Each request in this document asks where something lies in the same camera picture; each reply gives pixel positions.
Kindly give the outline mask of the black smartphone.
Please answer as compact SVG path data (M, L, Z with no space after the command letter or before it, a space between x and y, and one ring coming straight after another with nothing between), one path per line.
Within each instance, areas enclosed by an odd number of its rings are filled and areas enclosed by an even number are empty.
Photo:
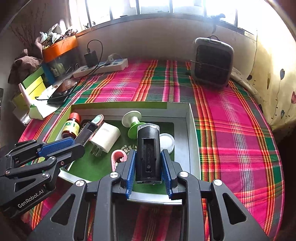
M55 90L55 92L47 100L49 105L63 104L74 91L78 81L75 79L66 79L63 83Z

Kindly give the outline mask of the pink ear hook clip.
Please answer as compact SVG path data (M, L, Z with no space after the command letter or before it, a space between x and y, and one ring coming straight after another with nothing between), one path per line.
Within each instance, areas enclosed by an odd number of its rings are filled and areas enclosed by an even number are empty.
M111 154L111 168L114 172L119 163L127 160L127 154L123 150L114 150Z

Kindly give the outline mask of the grey mini heater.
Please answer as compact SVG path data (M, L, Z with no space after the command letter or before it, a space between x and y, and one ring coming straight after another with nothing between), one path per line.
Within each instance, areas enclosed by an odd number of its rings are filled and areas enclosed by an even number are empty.
M234 49L217 36L196 38L193 42L191 77L199 84L214 88L228 85L233 70Z

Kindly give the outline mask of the green grey cardboard tray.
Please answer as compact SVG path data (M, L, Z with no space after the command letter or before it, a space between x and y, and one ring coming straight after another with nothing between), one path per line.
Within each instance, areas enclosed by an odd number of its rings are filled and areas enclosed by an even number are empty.
M120 130L120 137L110 149L123 150L129 153L137 148L137 141L128 137L128 128L121 123L122 117L131 110L142 114L145 123L156 123L161 133L169 133L175 139L175 147L170 157L180 163L182 170L201 177L201 164L199 157L199 144L195 130L193 106L190 103L177 102L98 102L87 104L74 104L62 114L62 118L53 125L53 132L48 141L61 139L62 129L72 112L81 116L81 121L91 121L98 114L104 116L104 121ZM73 163L69 169L62 168L59 178L73 184L77 180L89 183L97 181L112 171L111 152L103 152L99 157L91 154L93 144L87 142L85 154Z

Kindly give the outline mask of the black power adapter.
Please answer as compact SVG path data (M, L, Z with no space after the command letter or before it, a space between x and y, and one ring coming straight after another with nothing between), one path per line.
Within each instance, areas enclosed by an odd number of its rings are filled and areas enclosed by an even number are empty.
M99 63L96 51L84 54L84 58L88 68L94 67Z

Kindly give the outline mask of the green white spool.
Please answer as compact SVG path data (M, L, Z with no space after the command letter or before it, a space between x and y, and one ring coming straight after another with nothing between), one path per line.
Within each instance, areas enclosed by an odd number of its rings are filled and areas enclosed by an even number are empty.
M135 140L137 138L137 127L144 125L143 122L140 122L142 119L142 114L139 111L132 110L126 113L121 120L121 123L124 127L129 128L128 137Z

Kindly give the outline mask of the white wall charger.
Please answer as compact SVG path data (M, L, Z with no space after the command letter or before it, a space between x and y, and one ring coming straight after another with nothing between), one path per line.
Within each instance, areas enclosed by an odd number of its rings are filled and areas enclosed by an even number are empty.
M117 139L120 137L120 130L116 126L103 123L90 142L93 144L91 154L99 157L102 152L109 153Z

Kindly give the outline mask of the red bottle green label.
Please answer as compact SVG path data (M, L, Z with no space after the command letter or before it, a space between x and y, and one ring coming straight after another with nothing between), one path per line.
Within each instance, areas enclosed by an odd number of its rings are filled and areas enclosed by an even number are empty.
M64 125L61 137L62 138L71 137L73 139L76 139L76 137L79 134L80 124L81 124L80 115L76 112L71 113Z

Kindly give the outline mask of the black white small stick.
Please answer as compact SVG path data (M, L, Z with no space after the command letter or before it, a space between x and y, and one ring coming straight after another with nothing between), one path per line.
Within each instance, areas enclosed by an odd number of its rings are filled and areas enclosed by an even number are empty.
M75 138L74 144L81 144L85 146L86 143L91 139L91 137L101 127L103 120L104 116L102 114L99 114L92 121L88 121L79 132L78 136Z

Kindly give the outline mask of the heart pattern curtain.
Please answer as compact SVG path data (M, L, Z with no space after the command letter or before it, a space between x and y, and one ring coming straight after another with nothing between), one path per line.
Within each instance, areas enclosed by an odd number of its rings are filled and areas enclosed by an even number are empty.
M295 39L277 13L259 20L253 67L241 84L273 132L295 128Z

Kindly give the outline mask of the orange storage bin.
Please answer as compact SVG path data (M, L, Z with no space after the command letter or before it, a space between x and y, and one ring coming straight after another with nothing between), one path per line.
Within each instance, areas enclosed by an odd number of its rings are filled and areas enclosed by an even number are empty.
M76 47L78 47L76 36L71 36L69 38L63 39L49 46L48 48L43 49L43 60L45 63L49 63Z

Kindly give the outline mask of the small white jar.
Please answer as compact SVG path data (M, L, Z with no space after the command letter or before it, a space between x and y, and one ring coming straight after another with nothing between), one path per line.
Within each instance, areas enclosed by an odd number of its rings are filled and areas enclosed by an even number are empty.
M175 139L169 133L161 133L159 135L159 143L161 151L167 150L169 154L173 152L175 147Z

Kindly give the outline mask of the white power strip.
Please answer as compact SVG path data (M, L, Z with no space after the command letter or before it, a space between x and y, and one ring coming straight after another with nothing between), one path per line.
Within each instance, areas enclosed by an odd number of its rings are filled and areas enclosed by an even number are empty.
M115 72L115 71L122 71L128 66L128 59L117 59L114 60L112 63L105 65L105 62L100 62L99 66L95 68L81 66L73 73L74 78L84 77L88 74L99 74L99 73L107 73L107 72Z

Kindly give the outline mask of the black bike light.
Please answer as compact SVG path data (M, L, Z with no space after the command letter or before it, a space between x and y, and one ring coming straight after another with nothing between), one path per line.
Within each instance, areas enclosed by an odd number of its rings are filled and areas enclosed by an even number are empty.
M145 123L137 127L135 181L138 184L161 184L159 126Z

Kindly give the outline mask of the brown cloth bag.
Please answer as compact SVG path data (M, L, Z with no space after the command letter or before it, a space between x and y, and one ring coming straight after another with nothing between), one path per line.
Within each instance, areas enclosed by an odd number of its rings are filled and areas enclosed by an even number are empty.
M39 68L42 61L38 57L30 56L28 49L23 49L22 53L15 59L11 66L8 84L17 85L23 82Z

